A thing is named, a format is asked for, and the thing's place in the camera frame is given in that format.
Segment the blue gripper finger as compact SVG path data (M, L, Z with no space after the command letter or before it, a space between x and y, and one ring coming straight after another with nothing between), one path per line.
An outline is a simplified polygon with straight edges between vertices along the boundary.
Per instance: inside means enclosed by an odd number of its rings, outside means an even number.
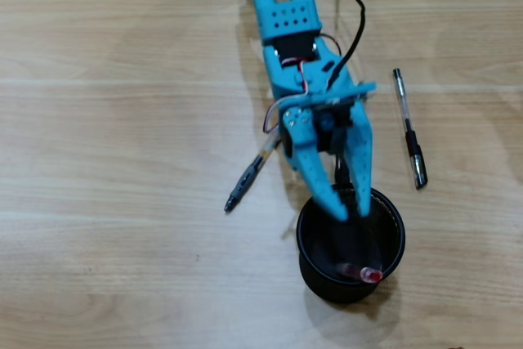
M361 217L371 207L373 133L362 104L351 107L352 125L346 130L346 164L355 190L355 201Z
M289 165L299 172L313 200L332 218L347 221L347 209L331 186L320 159L312 111L298 107L281 110L280 135Z

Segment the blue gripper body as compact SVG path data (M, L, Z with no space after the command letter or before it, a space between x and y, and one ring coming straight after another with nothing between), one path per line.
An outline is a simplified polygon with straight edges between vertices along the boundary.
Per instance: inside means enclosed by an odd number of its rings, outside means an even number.
M348 129L353 125L351 110L353 101L335 105L318 105L313 108L313 124L317 137L317 149L331 155L341 155L346 144Z

